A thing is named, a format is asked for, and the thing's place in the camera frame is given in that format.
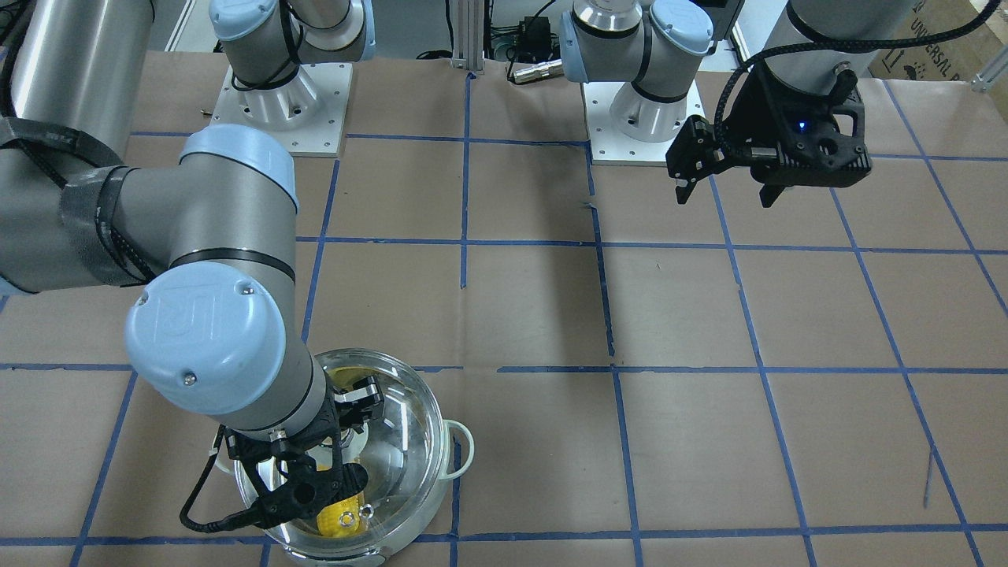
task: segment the pot handle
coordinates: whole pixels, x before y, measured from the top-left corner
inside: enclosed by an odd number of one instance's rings
[[[444,420],[442,423],[445,424],[445,437],[448,438],[446,443],[451,442],[451,431],[453,429],[462,433],[462,435],[466,437],[466,441],[469,442],[469,454],[466,455],[466,462],[462,463],[462,466],[460,466],[455,472],[449,472],[448,467],[452,466],[452,459],[449,459],[448,463],[445,465],[445,470],[443,470],[437,477],[438,480],[455,480],[465,474],[466,471],[469,470],[469,466],[473,464],[473,456],[476,454],[476,442],[473,441],[473,434],[469,431],[469,428],[461,423],[455,420]]]

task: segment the metal post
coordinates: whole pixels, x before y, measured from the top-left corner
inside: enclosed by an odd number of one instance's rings
[[[19,118],[88,132],[126,149],[153,4],[38,0],[11,81]]]
[[[483,73],[483,0],[452,0],[452,67]]]
[[[998,82],[1002,75],[1008,72],[1008,45],[1001,48],[1001,51],[994,55],[984,69],[973,78],[970,87],[978,93],[986,93]]]

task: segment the tiled tabletop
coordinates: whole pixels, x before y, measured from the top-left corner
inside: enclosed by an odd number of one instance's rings
[[[680,207],[660,168],[590,162],[577,85],[502,67],[357,65],[342,159],[295,160],[309,349],[419,366],[479,447],[389,565],[1008,565],[987,98],[864,81],[865,182],[766,211],[733,171]],[[150,53],[126,161],[174,164],[226,68]],[[132,373],[136,295],[0,299],[0,565],[288,565],[178,525],[215,425]],[[239,503],[215,473],[194,515]]]

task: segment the light blue cap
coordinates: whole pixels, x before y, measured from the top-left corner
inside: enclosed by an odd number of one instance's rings
[[[209,416],[258,400],[286,350],[266,289],[215,261],[173,267],[148,284],[126,317],[125,339],[133,367],[161,395]]]
[[[371,7],[371,0],[364,0],[364,52],[361,53],[361,61],[374,58],[375,50],[375,11]]]
[[[689,0],[655,0],[651,20],[666,39],[695,55],[706,55],[714,38],[714,23],[704,8]]]
[[[212,0],[210,21],[221,41],[252,33],[276,11],[277,0]]]
[[[17,286],[7,281],[0,275],[0,297],[2,296],[30,296],[28,292],[18,288]]]
[[[212,124],[190,136],[178,160],[191,153],[210,153],[248,165],[273,180],[294,202],[294,158],[276,139],[243,124]]]
[[[571,19],[571,10],[560,15],[560,61],[563,62],[563,76],[572,83],[588,83],[585,60],[581,55],[578,33]]]

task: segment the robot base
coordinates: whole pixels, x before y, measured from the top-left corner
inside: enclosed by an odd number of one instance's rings
[[[589,138],[592,141],[592,162],[599,165],[656,165],[665,166],[665,152],[675,139],[673,134],[667,141],[643,142],[624,134],[613,123],[609,108],[623,83],[586,83],[585,117],[588,121]],[[686,95],[689,114],[704,114],[697,83],[689,86]]]
[[[353,66],[349,63],[320,63],[301,66],[319,91],[322,106],[292,129],[272,128],[250,120],[242,106],[242,93],[231,88],[231,70],[224,78],[221,94],[214,106],[214,121],[244,124],[273,136],[291,153],[307,157],[339,157],[350,101]]]

